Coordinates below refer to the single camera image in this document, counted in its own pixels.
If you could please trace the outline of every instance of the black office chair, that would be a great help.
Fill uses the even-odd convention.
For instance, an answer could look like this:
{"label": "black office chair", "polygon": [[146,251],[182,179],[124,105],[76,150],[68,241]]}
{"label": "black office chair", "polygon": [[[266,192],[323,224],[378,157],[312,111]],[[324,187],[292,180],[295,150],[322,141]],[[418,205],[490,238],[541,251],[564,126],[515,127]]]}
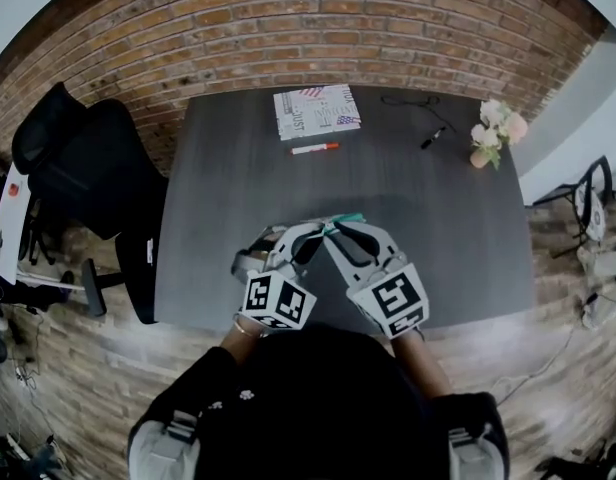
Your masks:
{"label": "black office chair", "polygon": [[123,103],[86,108],[58,83],[17,129],[12,156],[29,175],[34,196],[104,240],[117,235],[121,274],[97,276],[92,260],[82,265],[90,313],[105,314],[101,290],[125,283],[139,319],[154,323],[156,243],[168,180],[150,161]]}
{"label": "black office chair", "polygon": [[[601,169],[604,177],[601,198],[593,190],[593,176],[597,169]],[[579,226],[579,231],[573,238],[578,243],[574,247],[553,254],[553,258],[576,251],[588,239],[596,242],[601,242],[603,239],[606,231],[604,208],[613,199],[612,173],[610,172],[608,159],[605,156],[597,159],[590,165],[577,183],[560,185],[551,194],[533,204],[533,207],[561,198],[566,199],[572,205]]]}

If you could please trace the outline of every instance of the brick wall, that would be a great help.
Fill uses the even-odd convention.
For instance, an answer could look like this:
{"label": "brick wall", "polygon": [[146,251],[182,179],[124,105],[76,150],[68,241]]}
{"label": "brick wall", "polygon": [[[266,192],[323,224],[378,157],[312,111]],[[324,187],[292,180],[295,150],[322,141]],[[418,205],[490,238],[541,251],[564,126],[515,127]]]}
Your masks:
{"label": "brick wall", "polygon": [[219,91],[412,87],[532,118],[607,23],[585,0],[101,0],[56,25],[0,63],[0,151],[63,80],[86,104],[123,101],[167,170],[188,99]]}

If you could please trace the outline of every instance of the flower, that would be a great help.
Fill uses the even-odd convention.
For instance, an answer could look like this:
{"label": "flower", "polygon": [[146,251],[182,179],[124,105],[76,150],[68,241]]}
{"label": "flower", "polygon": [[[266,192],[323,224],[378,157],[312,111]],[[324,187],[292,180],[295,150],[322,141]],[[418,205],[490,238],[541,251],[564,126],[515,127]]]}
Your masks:
{"label": "flower", "polygon": [[508,116],[504,123],[504,128],[508,132],[511,144],[517,144],[528,133],[528,123],[517,112],[513,112]]}
{"label": "flower", "polygon": [[472,136],[473,141],[475,141],[477,144],[481,144],[485,133],[486,133],[486,129],[484,128],[484,125],[478,124],[472,129],[472,131],[470,132],[470,135]]}
{"label": "flower", "polygon": [[490,99],[481,102],[480,117],[488,126],[499,126],[505,119],[504,108],[501,102]]}
{"label": "flower", "polygon": [[497,132],[493,128],[486,129],[478,124],[470,133],[472,135],[472,140],[480,147],[499,148],[500,146],[499,137],[497,137]]}

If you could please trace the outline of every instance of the dark gray table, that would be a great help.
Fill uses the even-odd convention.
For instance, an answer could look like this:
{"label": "dark gray table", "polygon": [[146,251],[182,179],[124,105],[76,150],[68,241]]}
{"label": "dark gray table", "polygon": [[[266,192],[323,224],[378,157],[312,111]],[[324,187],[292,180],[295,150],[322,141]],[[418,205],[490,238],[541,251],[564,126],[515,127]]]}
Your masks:
{"label": "dark gray table", "polygon": [[[430,299],[428,327],[530,309],[530,236],[509,152],[499,171],[469,163],[479,102],[440,95],[443,123],[382,95],[421,101],[428,94],[353,87],[361,129],[281,142],[273,94],[262,89],[191,100],[179,134],[161,230],[156,319],[225,330],[244,287],[230,275],[238,249],[269,224],[362,212],[385,228],[414,262]],[[292,147],[336,141],[338,150],[291,156]],[[318,297],[311,321],[372,328],[345,297],[326,254],[317,253],[305,286]]]}

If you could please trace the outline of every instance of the white flower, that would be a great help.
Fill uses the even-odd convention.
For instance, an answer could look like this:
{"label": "white flower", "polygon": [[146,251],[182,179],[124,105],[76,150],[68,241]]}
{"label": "white flower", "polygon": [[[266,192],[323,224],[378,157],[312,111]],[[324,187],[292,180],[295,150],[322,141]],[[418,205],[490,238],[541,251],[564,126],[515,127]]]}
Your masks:
{"label": "white flower", "polygon": [[482,138],[482,144],[486,147],[499,147],[499,137],[494,128],[488,128]]}
{"label": "white flower", "polygon": [[484,138],[484,133],[486,133],[484,125],[478,124],[472,129],[470,135],[472,136],[472,140],[474,140],[478,144],[481,144]]}
{"label": "white flower", "polygon": [[490,99],[481,102],[480,117],[485,125],[499,126],[506,115],[501,102]]}
{"label": "white flower", "polygon": [[484,128],[482,125],[478,124],[470,133],[472,135],[472,140],[478,146],[498,148],[500,145],[497,132],[493,128]]}

